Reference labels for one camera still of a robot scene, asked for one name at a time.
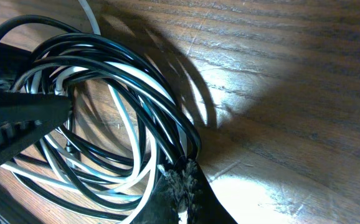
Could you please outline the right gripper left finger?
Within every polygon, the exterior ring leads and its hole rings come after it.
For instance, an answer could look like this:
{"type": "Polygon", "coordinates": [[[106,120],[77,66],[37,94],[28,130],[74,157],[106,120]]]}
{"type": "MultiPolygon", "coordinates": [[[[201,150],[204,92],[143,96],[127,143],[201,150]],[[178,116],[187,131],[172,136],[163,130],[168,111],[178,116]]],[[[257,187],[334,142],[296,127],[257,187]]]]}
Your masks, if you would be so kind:
{"type": "Polygon", "coordinates": [[[0,165],[62,125],[71,107],[66,96],[0,91],[0,165]]]}

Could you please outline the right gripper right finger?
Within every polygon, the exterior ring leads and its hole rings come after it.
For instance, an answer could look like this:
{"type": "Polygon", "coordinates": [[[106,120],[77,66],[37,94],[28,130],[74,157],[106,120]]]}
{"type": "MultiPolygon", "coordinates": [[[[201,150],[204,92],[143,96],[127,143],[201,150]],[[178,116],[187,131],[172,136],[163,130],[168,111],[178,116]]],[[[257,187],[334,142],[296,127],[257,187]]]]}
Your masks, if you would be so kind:
{"type": "Polygon", "coordinates": [[[219,202],[199,164],[178,169],[158,165],[161,174],[146,205],[132,223],[236,224],[219,202]]]}

